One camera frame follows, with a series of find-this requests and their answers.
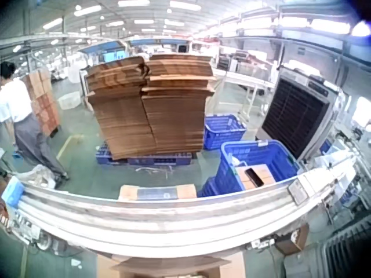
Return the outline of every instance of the black phone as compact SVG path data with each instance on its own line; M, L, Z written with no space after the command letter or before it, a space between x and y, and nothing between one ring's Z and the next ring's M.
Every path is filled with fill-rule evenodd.
M252 168L245 170L245 174L250 178L256 187L261 187L264 185L264 182L261 180L261 178L259 178Z

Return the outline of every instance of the industrial machine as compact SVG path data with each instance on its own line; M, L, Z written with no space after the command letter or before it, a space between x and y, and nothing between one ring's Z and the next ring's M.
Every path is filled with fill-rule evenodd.
M344 107L344 94L320 76L282 67L257 139L276 139L293 156L308 159L326 140Z

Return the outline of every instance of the gray pants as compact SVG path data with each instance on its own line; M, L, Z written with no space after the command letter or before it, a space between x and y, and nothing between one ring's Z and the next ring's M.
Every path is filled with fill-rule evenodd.
M14 123L14 136L20 154L31 164L41 164L55 175L66 173L47 143L36 116L31 113L24 120Z

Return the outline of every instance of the concrete floor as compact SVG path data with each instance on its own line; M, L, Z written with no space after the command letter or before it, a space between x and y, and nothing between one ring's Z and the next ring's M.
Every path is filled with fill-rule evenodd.
M79 90L79 84L65 80L54 84L53 89L55 98L58 99L66 93ZM237 85L226 84L222 101L242 103L245 95L246 92ZM219 109L218 112L223 112L224 107ZM70 174L71 180L60 188L69 193L117 199L123 184L140 186L195 184L200 189L207 178L216 174L220 163L219 151L201 151L189 166L172 169L163 167L168 172L167 175L164 172L150 173L138 170L139 167L134 166L102 166L97 164L94 156L96 148L103 142L94 115L80 105L74 109L60 110L60 116L61 128L50 140L50 145L55 153L60 155L61 163ZM249 124L255 127L261 120L262 118L255 113ZM251 134L246 133L245 138L250 136ZM18 171L30 168L22 159L14 160L9 152L6 155ZM327 226L323 212L318 213L312 221L315 233L310 234L308 242L321 240L333 230L331 226ZM69 258L60 258L44 252L35 254L34 249L27 251L21 243L10 240L3 231L0 231L0 250L0 277L96 277L96 257L89 252ZM283 255L275 247L272 247L272 254L276 260L278 277L282 277ZM73 258L82 262L81 269L71 266ZM247 277L275 277L272 256L268 250L247 251L245 265Z

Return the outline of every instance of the white shirt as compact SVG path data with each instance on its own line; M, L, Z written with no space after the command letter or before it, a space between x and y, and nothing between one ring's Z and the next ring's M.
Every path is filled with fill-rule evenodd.
M12 121L17 123L30 113L32 113L31 100L22 81L11 81L1 87L0 122L12 118Z

